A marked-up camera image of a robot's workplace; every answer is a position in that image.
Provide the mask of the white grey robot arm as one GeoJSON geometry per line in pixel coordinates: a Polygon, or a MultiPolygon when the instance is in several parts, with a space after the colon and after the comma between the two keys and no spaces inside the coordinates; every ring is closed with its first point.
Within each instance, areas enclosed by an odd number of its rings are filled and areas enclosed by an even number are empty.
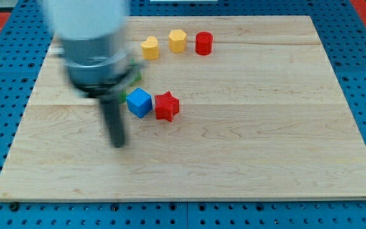
{"type": "Polygon", "coordinates": [[[137,65],[126,42],[127,0],[45,0],[69,81],[89,97],[124,90],[137,65]]]}

